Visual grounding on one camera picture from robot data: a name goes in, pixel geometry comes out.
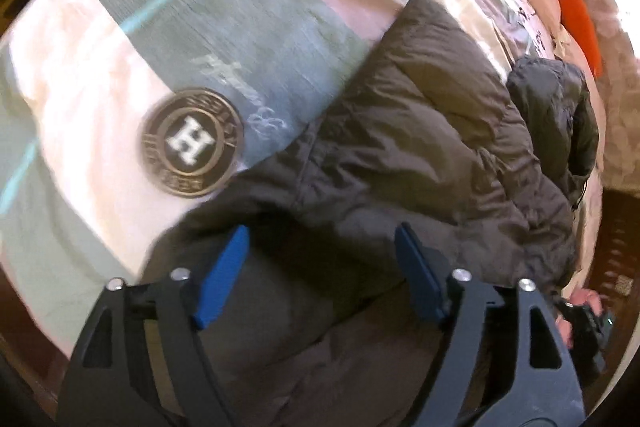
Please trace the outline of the person right hand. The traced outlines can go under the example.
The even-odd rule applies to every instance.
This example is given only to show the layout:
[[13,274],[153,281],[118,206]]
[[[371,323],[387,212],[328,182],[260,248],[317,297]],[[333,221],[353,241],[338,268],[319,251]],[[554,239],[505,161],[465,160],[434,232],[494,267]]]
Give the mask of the person right hand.
[[576,288],[570,297],[556,300],[559,315],[555,325],[565,346],[572,349],[576,338],[602,343],[604,306],[600,294],[590,288]]

